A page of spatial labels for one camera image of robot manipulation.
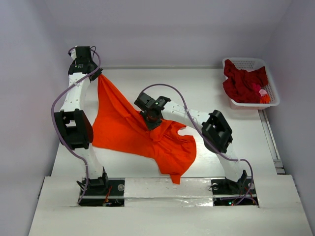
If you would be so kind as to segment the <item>orange t shirt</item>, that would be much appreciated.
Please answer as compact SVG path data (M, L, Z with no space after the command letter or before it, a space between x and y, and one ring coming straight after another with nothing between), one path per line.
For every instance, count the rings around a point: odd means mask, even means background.
M178 133L185 125L162 120L161 126L148 130L140 113L105 75L98 77L97 93L93 146L151 158L163 175L180 184L197 154L194 137Z

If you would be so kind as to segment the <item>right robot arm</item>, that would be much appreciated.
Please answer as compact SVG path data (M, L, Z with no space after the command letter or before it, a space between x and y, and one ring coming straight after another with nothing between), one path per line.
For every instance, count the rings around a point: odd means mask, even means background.
M153 99L142 92L134 104L140 108L140 115L149 130L157 129L167 121L175 121L194 128L203 138L207 150L218 157L225 177L213 184L220 194L236 195L244 189L247 179L232 146L232 129L223 114L214 110L211 113L189 110L170 98L160 96Z

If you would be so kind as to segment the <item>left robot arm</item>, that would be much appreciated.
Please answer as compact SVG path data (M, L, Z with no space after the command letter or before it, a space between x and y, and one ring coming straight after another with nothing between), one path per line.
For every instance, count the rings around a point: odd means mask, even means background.
M75 46L68 54L73 59L68 70L69 84L62 93L65 100L61 109L53 112L54 126L61 143L83 161L86 177L78 182L81 189L104 194L108 191L109 181L92 148L93 128L84 112L87 88L102 74L102 69L93 61L93 56L97 55L94 46Z

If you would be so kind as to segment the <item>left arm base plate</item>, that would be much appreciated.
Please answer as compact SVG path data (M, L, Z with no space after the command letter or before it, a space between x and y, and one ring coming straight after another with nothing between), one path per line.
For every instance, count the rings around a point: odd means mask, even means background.
M96 189L88 188L80 201L82 207L123 207L125 179L110 178L107 189L97 187Z

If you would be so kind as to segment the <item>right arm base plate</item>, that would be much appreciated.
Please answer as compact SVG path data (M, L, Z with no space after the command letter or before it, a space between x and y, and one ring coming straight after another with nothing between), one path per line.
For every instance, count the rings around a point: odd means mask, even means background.
M212 192L213 205L231 207L245 196L238 206L257 206L256 189L251 181L251 178L247 178L245 183L238 187L236 183L224 178L212 179L208 190Z

